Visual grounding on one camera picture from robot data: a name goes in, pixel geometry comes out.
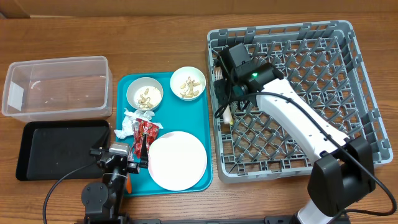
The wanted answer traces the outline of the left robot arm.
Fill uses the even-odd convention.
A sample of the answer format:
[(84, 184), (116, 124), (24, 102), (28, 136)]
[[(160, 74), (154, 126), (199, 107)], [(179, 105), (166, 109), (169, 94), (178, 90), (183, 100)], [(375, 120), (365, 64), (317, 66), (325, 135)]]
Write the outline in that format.
[(148, 167), (147, 136), (141, 145), (141, 160), (129, 160), (130, 145), (122, 142), (110, 143), (109, 134), (104, 134), (90, 149), (96, 165), (103, 170), (102, 181), (85, 186), (81, 201), (85, 206), (84, 223), (132, 223), (128, 213), (121, 213), (129, 174), (138, 174)]

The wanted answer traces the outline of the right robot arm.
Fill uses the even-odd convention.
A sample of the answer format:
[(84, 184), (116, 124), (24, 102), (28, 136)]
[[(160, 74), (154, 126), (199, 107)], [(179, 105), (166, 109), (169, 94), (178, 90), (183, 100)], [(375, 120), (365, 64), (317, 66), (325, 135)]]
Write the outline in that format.
[(310, 201), (291, 223), (333, 223), (346, 207), (375, 188), (373, 152), (362, 137), (350, 139), (327, 123), (294, 92), (273, 64), (219, 62), (214, 82), (220, 104), (216, 115), (234, 101), (248, 100), (276, 120), (296, 140), (312, 164), (308, 183)]

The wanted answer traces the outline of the pink round plate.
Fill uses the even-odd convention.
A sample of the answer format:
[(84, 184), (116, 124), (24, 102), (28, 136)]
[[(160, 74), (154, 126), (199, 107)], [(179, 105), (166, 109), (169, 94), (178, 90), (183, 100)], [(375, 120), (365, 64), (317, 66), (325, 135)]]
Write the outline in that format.
[(148, 171), (153, 181), (170, 191), (193, 187), (207, 167), (204, 145), (183, 131), (173, 131), (156, 139), (150, 145), (148, 156)]

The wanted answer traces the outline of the white plastic fork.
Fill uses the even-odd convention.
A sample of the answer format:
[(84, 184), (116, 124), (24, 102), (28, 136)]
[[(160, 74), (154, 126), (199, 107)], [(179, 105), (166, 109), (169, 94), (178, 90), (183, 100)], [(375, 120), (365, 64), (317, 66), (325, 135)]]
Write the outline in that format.
[(223, 79), (222, 69), (220, 67), (216, 67), (214, 69), (215, 81)]

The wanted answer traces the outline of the yellow plastic spoon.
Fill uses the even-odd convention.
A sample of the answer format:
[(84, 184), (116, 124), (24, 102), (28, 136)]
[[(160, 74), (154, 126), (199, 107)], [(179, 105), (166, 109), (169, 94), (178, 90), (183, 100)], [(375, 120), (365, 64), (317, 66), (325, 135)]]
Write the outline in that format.
[(233, 116), (231, 114), (231, 109), (229, 105), (226, 106), (224, 112), (223, 112), (223, 123), (228, 124), (230, 126), (233, 125)]

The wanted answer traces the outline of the red snack wrapper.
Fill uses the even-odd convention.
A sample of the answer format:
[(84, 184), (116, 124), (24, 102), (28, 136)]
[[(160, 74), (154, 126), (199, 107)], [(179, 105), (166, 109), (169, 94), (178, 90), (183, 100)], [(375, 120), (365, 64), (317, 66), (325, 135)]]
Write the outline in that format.
[(146, 150), (149, 151), (150, 145), (156, 140), (160, 127), (155, 123), (137, 118), (133, 125), (134, 128), (134, 154), (138, 159), (143, 154), (147, 154), (142, 149), (146, 145)]

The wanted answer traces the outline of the white napkin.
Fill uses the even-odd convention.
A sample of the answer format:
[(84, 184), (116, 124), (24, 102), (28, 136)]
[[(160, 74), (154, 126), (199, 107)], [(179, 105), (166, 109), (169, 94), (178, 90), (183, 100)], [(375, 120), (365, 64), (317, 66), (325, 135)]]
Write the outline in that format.
[(128, 136), (134, 135), (134, 125), (137, 119), (142, 119), (144, 121), (152, 123), (151, 120), (155, 116), (155, 113), (153, 111), (139, 111), (139, 110), (132, 112), (129, 111), (127, 108), (125, 108), (124, 115), (125, 117), (122, 121), (122, 128), (114, 130), (116, 137), (119, 139), (125, 139)]

